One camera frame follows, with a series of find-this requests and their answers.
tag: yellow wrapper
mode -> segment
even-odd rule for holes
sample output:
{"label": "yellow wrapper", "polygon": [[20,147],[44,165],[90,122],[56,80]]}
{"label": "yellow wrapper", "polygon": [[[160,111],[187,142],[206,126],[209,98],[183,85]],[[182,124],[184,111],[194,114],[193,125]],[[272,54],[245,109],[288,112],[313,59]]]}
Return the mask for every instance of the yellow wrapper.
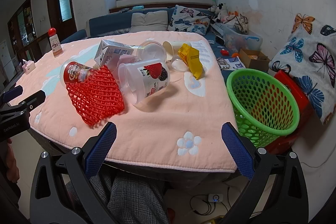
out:
{"label": "yellow wrapper", "polygon": [[191,73],[198,80],[203,72],[203,66],[200,62],[200,51],[184,43],[178,50],[178,56],[189,67]]}

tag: silver bolt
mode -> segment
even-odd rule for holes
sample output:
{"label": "silver bolt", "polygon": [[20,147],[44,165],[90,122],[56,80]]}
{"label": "silver bolt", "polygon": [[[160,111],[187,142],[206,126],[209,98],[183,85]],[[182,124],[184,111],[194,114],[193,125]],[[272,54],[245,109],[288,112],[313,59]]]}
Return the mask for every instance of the silver bolt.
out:
{"label": "silver bolt", "polygon": [[294,153],[294,152],[290,152],[289,153],[289,156],[292,158],[292,159],[296,159],[297,155]]}
{"label": "silver bolt", "polygon": [[262,155],[265,155],[265,154],[266,154],[266,149],[263,148],[263,147],[259,147],[259,148],[258,148],[258,153],[259,153],[259,154],[262,154]]}
{"label": "silver bolt", "polygon": [[41,158],[46,158],[49,155],[47,151],[41,153]]}
{"label": "silver bolt", "polygon": [[77,155],[80,151],[81,149],[79,147],[75,147],[71,150],[71,153],[73,153],[74,155]]}

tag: butterfly pillow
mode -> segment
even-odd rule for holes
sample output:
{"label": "butterfly pillow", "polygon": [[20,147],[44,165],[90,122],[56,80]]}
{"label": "butterfly pillow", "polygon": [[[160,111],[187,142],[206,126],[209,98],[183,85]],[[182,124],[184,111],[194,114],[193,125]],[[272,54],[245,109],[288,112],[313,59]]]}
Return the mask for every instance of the butterfly pillow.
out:
{"label": "butterfly pillow", "polygon": [[269,63],[293,77],[323,124],[336,110],[335,45],[336,29],[298,14],[288,42]]}
{"label": "butterfly pillow", "polygon": [[194,32],[205,35],[209,26],[210,15],[176,5],[168,25],[168,31]]}

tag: wooden door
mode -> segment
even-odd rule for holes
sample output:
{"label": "wooden door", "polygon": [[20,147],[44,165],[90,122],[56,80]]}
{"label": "wooden door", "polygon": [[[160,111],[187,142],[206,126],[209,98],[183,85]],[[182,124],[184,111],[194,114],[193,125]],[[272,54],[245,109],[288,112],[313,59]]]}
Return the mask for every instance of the wooden door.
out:
{"label": "wooden door", "polygon": [[47,0],[47,5],[50,25],[60,41],[77,32],[72,0]]}

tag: blackberry picture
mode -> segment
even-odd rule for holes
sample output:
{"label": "blackberry picture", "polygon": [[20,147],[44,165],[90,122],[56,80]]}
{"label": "blackberry picture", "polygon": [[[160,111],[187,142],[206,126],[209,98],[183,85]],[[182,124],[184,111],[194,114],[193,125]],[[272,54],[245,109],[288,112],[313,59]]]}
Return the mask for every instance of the blackberry picture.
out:
{"label": "blackberry picture", "polygon": [[168,78],[168,73],[167,71],[165,70],[165,68],[162,68],[162,72],[161,72],[161,75],[159,76],[159,80],[160,81],[164,81]]}

